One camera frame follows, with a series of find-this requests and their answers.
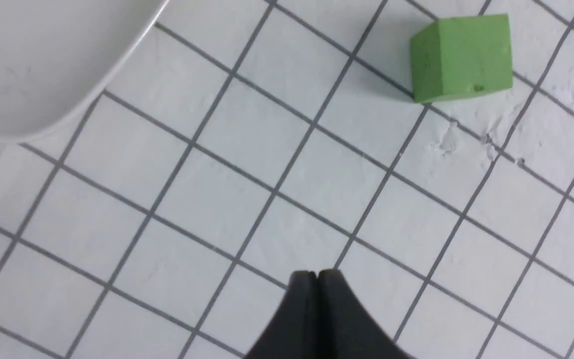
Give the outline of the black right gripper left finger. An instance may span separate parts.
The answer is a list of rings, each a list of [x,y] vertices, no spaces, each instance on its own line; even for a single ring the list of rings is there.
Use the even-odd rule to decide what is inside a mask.
[[[312,271],[296,271],[273,318],[245,357],[314,359],[317,320],[317,277]]]

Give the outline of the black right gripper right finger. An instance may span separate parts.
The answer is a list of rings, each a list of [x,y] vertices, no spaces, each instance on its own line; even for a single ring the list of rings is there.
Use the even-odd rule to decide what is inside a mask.
[[[408,359],[353,293],[340,270],[318,277],[322,300],[317,354],[320,359]]]

